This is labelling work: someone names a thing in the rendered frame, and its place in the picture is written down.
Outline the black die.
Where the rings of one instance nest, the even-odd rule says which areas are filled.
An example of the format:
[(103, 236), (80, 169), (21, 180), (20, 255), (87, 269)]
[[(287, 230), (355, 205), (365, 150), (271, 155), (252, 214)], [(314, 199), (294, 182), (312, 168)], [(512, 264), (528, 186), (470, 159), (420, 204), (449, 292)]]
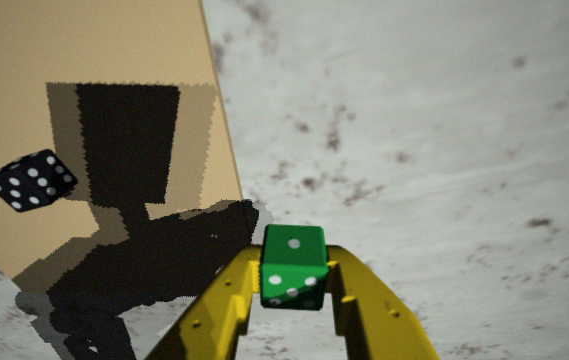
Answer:
[(0, 168), (0, 198), (19, 213), (52, 205), (76, 183), (78, 179), (50, 149)]

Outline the tan square mat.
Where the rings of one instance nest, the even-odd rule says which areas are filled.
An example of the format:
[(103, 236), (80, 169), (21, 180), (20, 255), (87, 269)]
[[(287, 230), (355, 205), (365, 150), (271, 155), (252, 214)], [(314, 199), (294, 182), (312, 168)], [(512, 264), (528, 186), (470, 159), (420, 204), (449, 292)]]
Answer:
[(202, 0), (0, 0), (0, 168), (45, 149), (78, 183), (0, 198), (25, 294), (201, 292), (253, 244)]

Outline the green die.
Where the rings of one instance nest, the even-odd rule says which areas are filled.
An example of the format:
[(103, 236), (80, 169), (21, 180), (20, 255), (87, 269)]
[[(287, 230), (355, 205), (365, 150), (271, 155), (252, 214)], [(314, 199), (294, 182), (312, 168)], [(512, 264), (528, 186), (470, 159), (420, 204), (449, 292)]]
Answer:
[(259, 264), (260, 305), (268, 309), (320, 311), (328, 277), (320, 226), (265, 226)]

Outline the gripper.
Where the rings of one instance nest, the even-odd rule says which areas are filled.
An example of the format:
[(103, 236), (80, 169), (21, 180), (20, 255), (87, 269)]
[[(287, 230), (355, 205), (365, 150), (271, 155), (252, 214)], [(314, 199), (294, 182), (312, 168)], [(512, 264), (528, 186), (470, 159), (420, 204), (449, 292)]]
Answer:
[[(415, 314), (355, 255), (325, 245), (336, 336), (348, 360), (440, 360)], [(261, 244), (240, 249), (144, 360), (235, 360), (260, 293)]]

